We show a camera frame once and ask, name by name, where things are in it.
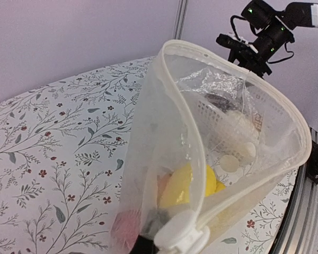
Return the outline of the white cauliflower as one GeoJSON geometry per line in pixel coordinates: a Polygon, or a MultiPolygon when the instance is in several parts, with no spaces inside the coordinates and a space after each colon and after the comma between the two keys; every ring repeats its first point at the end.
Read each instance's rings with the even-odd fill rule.
{"type": "Polygon", "coordinates": [[[252,121],[240,111],[228,111],[225,113],[228,120],[229,133],[225,143],[230,147],[237,147],[246,143],[257,146],[259,143],[259,131],[252,121]]]}

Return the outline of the yellow corn cob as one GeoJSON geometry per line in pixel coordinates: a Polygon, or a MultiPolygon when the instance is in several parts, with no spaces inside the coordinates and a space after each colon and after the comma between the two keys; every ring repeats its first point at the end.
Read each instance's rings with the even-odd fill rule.
{"type": "Polygon", "coordinates": [[[226,186],[216,178],[213,169],[209,165],[207,165],[205,196],[208,197],[210,195],[216,194],[224,190],[225,188],[226,186]]]}

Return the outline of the red bell pepper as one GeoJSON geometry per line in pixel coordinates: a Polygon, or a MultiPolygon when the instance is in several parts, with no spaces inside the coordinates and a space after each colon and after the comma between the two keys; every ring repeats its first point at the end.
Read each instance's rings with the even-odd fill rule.
{"type": "Polygon", "coordinates": [[[120,250],[130,251],[140,232],[139,210],[119,212],[110,231],[112,245],[120,250]]]}

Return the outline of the yellow lemon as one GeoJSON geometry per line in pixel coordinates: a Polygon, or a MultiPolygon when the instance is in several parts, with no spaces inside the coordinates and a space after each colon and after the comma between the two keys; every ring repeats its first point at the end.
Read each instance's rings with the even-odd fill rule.
{"type": "Polygon", "coordinates": [[[190,202],[190,183],[192,180],[192,169],[190,163],[175,170],[167,186],[159,198],[157,195],[157,204],[159,208],[168,208],[175,205],[186,204],[190,202]]]}

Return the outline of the purple grape bunch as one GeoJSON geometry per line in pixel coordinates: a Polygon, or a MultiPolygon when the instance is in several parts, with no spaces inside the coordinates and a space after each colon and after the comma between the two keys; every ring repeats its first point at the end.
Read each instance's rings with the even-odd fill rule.
{"type": "Polygon", "coordinates": [[[206,94],[205,99],[224,113],[235,110],[233,100],[217,94],[206,94]]]}

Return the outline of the white plastic basket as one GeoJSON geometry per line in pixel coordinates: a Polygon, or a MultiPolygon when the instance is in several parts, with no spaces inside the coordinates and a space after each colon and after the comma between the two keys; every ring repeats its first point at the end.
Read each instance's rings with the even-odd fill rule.
{"type": "Polygon", "coordinates": [[[189,100],[208,163],[228,157],[240,167],[268,168],[287,160],[282,135],[289,115],[261,86],[219,81],[197,88],[189,100]]]}

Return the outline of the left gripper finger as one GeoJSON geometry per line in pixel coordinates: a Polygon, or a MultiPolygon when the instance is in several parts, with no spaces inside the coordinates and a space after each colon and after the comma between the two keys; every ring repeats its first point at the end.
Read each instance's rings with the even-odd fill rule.
{"type": "Polygon", "coordinates": [[[129,254],[157,254],[158,248],[154,241],[139,235],[129,254]]]}

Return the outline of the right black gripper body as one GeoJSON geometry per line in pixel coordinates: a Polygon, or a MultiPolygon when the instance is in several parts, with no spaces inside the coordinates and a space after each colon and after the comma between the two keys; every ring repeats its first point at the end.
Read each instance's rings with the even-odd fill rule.
{"type": "Polygon", "coordinates": [[[293,51],[287,49],[287,44],[294,43],[294,35],[282,22],[281,13],[274,10],[265,1],[250,1],[241,15],[232,15],[230,25],[234,35],[239,39],[234,20],[247,21],[256,39],[251,42],[258,53],[250,49],[230,49],[228,61],[246,68],[259,77],[270,75],[270,65],[286,61],[294,56],[293,51]]]}

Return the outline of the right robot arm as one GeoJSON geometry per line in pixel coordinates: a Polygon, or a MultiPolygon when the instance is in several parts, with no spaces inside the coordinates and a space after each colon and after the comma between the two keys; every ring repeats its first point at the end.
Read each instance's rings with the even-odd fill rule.
{"type": "Polygon", "coordinates": [[[296,27],[318,29],[318,3],[292,2],[283,11],[276,11],[265,1],[250,1],[240,16],[233,15],[230,24],[234,38],[228,40],[234,46],[228,61],[246,68],[259,77],[272,73],[269,65],[289,60],[294,52],[287,44],[294,43],[296,27]],[[234,20],[244,20],[250,25],[255,41],[246,42],[236,31],[234,20]]]}

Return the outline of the clear zip top bag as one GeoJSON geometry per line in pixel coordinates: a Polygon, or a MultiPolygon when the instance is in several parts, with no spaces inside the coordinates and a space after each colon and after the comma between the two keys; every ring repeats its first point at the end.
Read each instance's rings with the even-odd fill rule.
{"type": "Polygon", "coordinates": [[[219,253],[311,142],[268,82],[196,44],[164,43],[135,107],[111,252],[219,253]]]}

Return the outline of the orange mini pumpkin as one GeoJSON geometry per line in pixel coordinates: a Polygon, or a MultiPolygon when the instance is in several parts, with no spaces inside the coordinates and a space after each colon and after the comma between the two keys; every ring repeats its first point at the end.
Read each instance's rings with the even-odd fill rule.
{"type": "Polygon", "coordinates": [[[159,198],[162,196],[171,176],[171,173],[166,173],[163,176],[157,176],[157,194],[159,198]]]}

